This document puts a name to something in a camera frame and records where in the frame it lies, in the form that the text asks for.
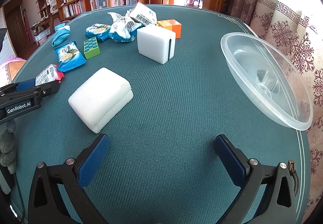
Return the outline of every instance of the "white sponge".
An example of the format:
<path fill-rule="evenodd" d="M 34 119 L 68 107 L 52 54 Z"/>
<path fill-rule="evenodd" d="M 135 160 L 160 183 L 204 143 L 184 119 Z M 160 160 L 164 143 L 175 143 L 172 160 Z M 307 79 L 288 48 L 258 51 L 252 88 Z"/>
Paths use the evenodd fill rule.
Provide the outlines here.
<path fill-rule="evenodd" d="M 101 68 L 69 97 L 68 103 L 89 129 L 99 133 L 132 98 L 127 80 Z"/>
<path fill-rule="evenodd" d="M 160 26 L 147 25 L 137 30 L 140 54 L 164 64 L 174 56 L 176 33 Z"/>

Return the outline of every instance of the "table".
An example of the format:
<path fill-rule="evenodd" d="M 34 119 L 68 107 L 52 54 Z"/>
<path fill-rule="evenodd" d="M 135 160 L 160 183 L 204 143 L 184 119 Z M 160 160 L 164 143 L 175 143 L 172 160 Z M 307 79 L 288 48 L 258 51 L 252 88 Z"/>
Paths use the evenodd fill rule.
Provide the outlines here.
<path fill-rule="evenodd" d="M 38 35 L 39 34 L 38 27 L 41 27 L 41 26 L 46 25 L 46 24 L 49 24 L 49 26 L 50 26 L 50 34 L 52 35 L 55 32 L 55 30 L 54 30 L 54 19 L 58 18 L 58 17 L 59 17 L 58 12 L 55 13 L 55 14 L 50 14 L 49 17 L 47 17 L 46 19 L 40 21 L 35 26 L 32 26 L 31 30 L 36 30 L 36 35 Z"/>
<path fill-rule="evenodd" d="M 111 24 L 107 12 L 84 13 L 70 22 L 68 41 L 83 50 L 85 29 Z M 68 104 L 69 96 L 93 73 L 106 67 L 130 82 L 134 98 L 102 130 L 111 150 L 85 191 L 111 223 L 215 223 L 238 193 L 214 152 L 213 140 L 225 134 L 247 157 L 277 165 L 293 159 L 300 178 L 298 223 L 310 185 L 306 132 L 283 127 L 261 113 L 233 79 L 220 47 L 228 32 L 249 32 L 240 20 L 191 7 L 150 5 L 159 20 L 182 23 L 175 55 L 160 65 L 138 53 L 137 42 L 100 43 L 101 54 L 65 73 L 58 93 L 42 108 L 17 119 L 17 177 L 25 206 L 38 162 L 61 164 L 88 147 L 90 131 Z M 20 70 L 17 81 L 57 64 L 48 39 Z M 62 190 L 71 216 L 80 221 Z M 251 219 L 262 194 L 246 216 Z M 12 204 L 21 212 L 16 189 Z"/>

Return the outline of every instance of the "transparent plastic bowl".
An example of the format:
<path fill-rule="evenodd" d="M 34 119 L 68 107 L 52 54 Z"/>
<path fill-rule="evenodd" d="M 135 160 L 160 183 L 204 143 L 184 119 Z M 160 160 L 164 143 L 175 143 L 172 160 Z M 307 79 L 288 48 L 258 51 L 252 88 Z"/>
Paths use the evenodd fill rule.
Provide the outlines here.
<path fill-rule="evenodd" d="M 222 52 L 242 91 L 276 123 L 306 130 L 313 120 L 308 88 L 290 60 L 268 42 L 246 33 L 228 33 Z"/>

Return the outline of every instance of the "floor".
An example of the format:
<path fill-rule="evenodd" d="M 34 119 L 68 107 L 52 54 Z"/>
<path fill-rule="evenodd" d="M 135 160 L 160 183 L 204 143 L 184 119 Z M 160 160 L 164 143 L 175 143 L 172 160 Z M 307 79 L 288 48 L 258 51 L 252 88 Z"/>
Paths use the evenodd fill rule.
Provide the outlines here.
<path fill-rule="evenodd" d="M 37 50 L 39 46 L 36 43 L 33 43 L 32 46 L 28 47 L 26 50 L 24 50 L 22 53 L 20 53 L 20 55 L 18 55 L 18 57 L 27 60 L 32 54 L 33 52 L 35 52 Z"/>

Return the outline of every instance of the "green block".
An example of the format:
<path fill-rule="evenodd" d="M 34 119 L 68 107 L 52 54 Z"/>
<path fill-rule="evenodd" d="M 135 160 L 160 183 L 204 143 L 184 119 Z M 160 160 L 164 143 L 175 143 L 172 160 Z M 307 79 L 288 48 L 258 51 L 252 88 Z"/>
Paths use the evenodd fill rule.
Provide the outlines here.
<path fill-rule="evenodd" d="M 100 54 L 100 48 L 96 37 L 92 37 L 84 41 L 84 55 L 86 59 L 90 59 L 93 56 Z"/>

